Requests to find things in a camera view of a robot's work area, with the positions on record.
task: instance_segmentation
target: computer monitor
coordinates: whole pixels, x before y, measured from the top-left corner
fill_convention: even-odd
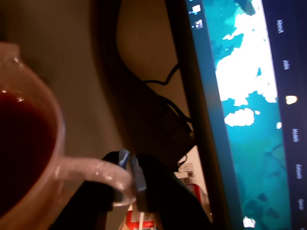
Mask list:
[[[306,3],[165,2],[216,229],[307,229]]]

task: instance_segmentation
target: white cloud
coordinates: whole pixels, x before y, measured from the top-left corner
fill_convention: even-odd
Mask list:
[[[224,121],[229,126],[250,126],[254,123],[254,112],[248,108],[239,109],[234,114],[228,114]]]
[[[216,78],[221,101],[234,99],[235,106],[247,105],[246,98],[257,91],[268,102],[275,103],[277,88],[271,47],[261,0],[253,0],[255,14],[238,14],[236,30],[223,39],[231,40],[243,34],[241,47],[221,59],[216,66]]]
[[[282,127],[283,127],[283,124],[282,124],[281,122],[277,122],[276,128],[277,128],[277,129],[280,129],[280,128],[282,128]]]

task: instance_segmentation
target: glass mug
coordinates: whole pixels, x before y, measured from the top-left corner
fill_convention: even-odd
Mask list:
[[[64,180],[80,179],[110,185],[123,194],[122,202],[113,206],[135,201],[133,178],[126,170],[107,161],[63,156],[65,128],[60,107],[51,90],[20,60],[17,45],[0,43],[0,89],[32,100],[47,118],[56,137],[53,153],[39,179],[0,217],[1,230],[48,228],[51,223],[46,216],[54,207]]]

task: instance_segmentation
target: black object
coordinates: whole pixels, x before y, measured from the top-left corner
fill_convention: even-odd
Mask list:
[[[118,151],[103,160],[118,164]],[[104,230],[107,212],[112,210],[114,189],[106,184],[85,181],[70,199],[49,230]]]
[[[198,199],[158,159],[136,155],[147,184],[147,210],[158,213],[164,230],[212,230]]]
[[[144,80],[144,83],[156,83],[156,84],[160,84],[160,85],[167,85],[169,83],[169,81],[172,79],[172,77],[174,76],[174,73],[179,69],[179,64],[177,63],[172,70],[169,72],[169,75],[167,77],[167,79],[163,82],[163,81],[159,81],[159,80]]]
[[[116,25],[120,0],[92,0],[92,39],[96,68],[109,98],[125,146],[147,152],[172,171],[194,146],[188,124],[146,84],[131,73],[120,59]]]

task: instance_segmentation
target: monitor screen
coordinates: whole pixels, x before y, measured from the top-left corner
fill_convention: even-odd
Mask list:
[[[224,143],[214,127],[226,126],[244,227],[307,229],[306,45],[304,32],[297,33],[298,6],[286,0],[186,0],[186,6],[216,146]],[[214,65],[214,80],[205,65]],[[210,106],[214,87],[222,121]]]

